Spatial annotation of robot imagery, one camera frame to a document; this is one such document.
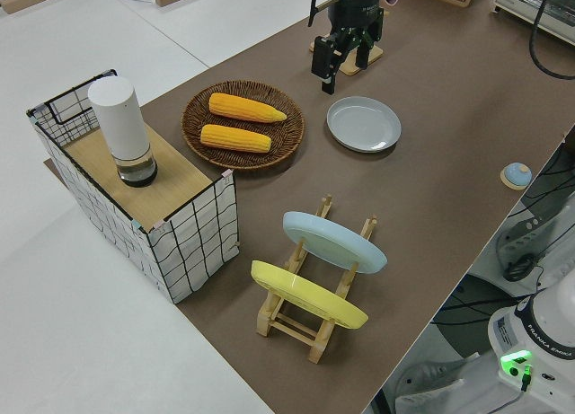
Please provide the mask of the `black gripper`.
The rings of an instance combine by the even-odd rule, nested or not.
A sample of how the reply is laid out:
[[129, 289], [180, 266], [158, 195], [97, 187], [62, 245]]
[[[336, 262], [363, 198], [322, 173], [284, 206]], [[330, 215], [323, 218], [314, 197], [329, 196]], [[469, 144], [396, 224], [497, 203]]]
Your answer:
[[[355, 66], [360, 70], [378, 60], [383, 50], [376, 44], [381, 40], [384, 9], [380, 0], [336, 0], [328, 7], [332, 32], [364, 29], [358, 35], [359, 45]], [[322, 91], [334, 94], [336, 74], [348, 54], [356, 47], [352, 31], [335, 32], [314, 40], [311, 72], [322, 80]]]

